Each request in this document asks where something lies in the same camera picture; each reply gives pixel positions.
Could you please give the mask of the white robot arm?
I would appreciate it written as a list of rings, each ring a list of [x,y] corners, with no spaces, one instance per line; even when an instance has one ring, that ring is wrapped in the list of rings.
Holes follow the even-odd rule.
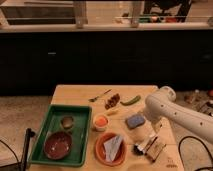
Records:
[[[213,144],[213,117],[174,103],[175,91],[163,86],[145,98],[144,115],[152,124],[165,117]]]

